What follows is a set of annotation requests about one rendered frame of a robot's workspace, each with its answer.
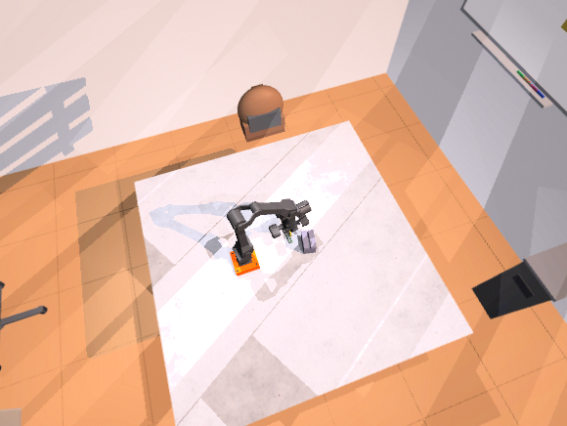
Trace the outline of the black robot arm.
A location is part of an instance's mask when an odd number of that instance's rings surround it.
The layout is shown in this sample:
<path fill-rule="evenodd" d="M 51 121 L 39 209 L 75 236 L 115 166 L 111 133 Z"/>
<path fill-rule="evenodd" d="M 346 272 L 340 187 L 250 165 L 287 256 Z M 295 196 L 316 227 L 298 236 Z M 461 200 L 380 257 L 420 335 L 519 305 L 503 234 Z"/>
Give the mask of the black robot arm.
<path fill-rule="evenodd" d="M 242 210 L 251 210 L 253 213 L 248 221 L 245 221 L 241 214 Z M 295 204 L 290 198 L 282 199 L 280 202 L 257 202 L 253 201 L 249 204 L 239 205 L 227 214 L 227 218 L 233 227 L 237 241 L 232 247 L 239 266 L 244 266 L 252 263 L 253 245 L 246 236 L 245 229 L 252 225 L 254 220 L 260 215 L 275 215 L 281 219 L 281 222 L 292 224 L 296 216 L 303 216 L 312 211 L 308 200 Z"/>

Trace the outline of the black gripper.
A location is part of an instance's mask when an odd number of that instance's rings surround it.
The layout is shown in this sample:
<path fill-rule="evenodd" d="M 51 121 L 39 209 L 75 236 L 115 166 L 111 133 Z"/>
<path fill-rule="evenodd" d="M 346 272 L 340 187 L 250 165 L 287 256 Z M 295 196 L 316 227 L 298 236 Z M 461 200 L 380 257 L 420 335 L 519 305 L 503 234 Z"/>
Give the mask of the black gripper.
<path fill-rule="evenodd" d="M 289 234 L 289 230 L 292 233 L 292 232 L 298 230 L 297 226 L 300 225 L 300 223 L 301 223 L 302 227 L 309 225 L 309 220 L 308 220 L 306 214 L 301 216 L 301 217 L 299 217 L 299 216 L 297 216 L 297 217 L 298 217 L 299 220 L 294 221 L 292 224 L 286 224 L 283 221 L 279 226 L 277 226 L 277 224 L 269 226 L 269 231 L 270 231 L 272 237 L 277 238 L 277 237 L 281 236 L 280 230 L 283 231 L 283 234 Z"/>

